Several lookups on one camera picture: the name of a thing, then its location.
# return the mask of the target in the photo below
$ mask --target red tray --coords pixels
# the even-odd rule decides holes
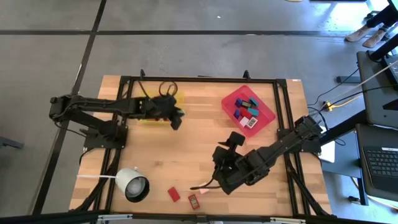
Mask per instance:
[[[240,98],[244,101],[250,101],[249,98],[253,97],[258,103],[258,111],[259,116],[256,117],[258,122],[252,129],[248,128],[247,126],[243,127],[239,123],[242,119],[242,116],[239,117],[239,120],[234,117],[235,110],[238,109],[235,106],[235,102],[237,98]],[[235,122],[235,124],[242,130],[244,135],[247,138],[257,134],[263,127],[269,124],[271,121],[275,119],[275,114],[268,108],[268,106],[260,100],[260,98],[247,86],[243,85],[235,90],[233,93],[229,94],[225,98],[221,100],[221,105],[225,113]]]

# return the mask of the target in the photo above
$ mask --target wooden table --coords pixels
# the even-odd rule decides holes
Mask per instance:
[[[104,76],[98,98],[116,99],[120,76]],[[142,82],[150,96],[157,93],[159,82]],[[287,80],[294,120],[308,115],[307,102],[300,80]],[[128,202],[115,187],[112,212],[132,213],[205,213],[214,215],[292,215],[289,189],[283,157],[279,157],[269,175],[253,186],[242,185],[231,195],[221,189],[210,190],[201,195],[189,188],[208,182],[213,173],[212,154],[217,142],[225,141],[231,131],[241,133],[238,127],[221,109],[221,99],[242,83],[178,82],[178,106],[185,112],[178,131],[169,123],[128,120],[129,133],[126,147],[121,153],[119,169],[138,167],[150,182],[149,195],[139,203]],[[271,84],[248,83],[253,92],[275,113],[275,99]],[[280,101],[285,127],[288,127],[282,89]],[[135,83],[133,96],[142,96]],[[111,114],[96,113],[101,119],[111,119]],[[277,119],[273,120],[255,136],[246,139],[237,152],[246,154],[260,146],[269,146],[277,140]],[[84,156],[79,174],[100,174],[104,149],[95,149]],[[324,210],[331,212],[325,182],[319,160],[301,153],[305,183]],[[79,206],[98,180],[77,179],[70,208]],[[181,199],[173,202],[167,190],[175,187]],[[104,188],[101,208],[104,208],[108,184]],[[298,208],[303,213],[300,191],[297,186]],[[192,210],[188,196],[196,194],[200,209]]]

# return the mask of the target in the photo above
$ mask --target shoe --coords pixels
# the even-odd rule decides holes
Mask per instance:
[[[360,28],[359,30],[346,36],[346,40],[349,42],[359,41],[360,39],[362,39],[362,37],[366,36],[366,34],[368,34],[370,30],[371,30],[371,28],[367,27],[366,25],[362,26],[362,28]]]
[[[366,40],[362,46],[368,47],[368,48],[373,48],[376,46],[378,42],[384,37],[386,34],[386,31],[384,30],[378,30],[373,36],[371,36],[368,40]]]

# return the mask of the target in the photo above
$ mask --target gray floor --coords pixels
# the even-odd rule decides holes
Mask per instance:
[[[99,0],[3,0],[0,29],[91,29],[99,4]],[[349,31],[361,27],[368,12],[364,2],[113,0],[106,5],[99,29]],[[87,36],[0,36],[0,136],[25,143],[23,150],[0,149],[2,217],[29,212],[57,132],[48,119],[49,99],[70,92],[87,40]],[[356,69],[355,53],[365,50],[362,42],[316,36],[98,36],[80,94],[96,96],[103,75],[138,75],[141,68],[148,76],[191,77],[241,77],[247,69],[252,77],[302,79],[307,101],[313,103],[336,85],[337,75]],[[342,86],[329,96],[349,88]],[[360,98],[325,116],[332,127],[363,108]],[[75,124],[70,127],[78,129]],[[67,211],[82,143],[81,137],[67,134],[44,212]],[[358,196],[349,178],[324,176],[335,215],[398,222],[388,208],[349,203],[347,196]]]

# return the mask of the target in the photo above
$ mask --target red block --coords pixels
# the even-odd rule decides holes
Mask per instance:
[[[253,116],[250,112],[248,112],[246,108],[242,108],[240,112],[241,116],[247,117],[248,119],[250,119]]]
[[[170,188],[167,192],[169,193],[170,197],[173,199],[173,202],[176,202],[180,199],[180,196],[174,187]]]
[[[200,207],[198,199],[195,195],[189,196],[188,199],[189,199],[189,202],[191,203],[191,206],[193,209],[197,209]]]

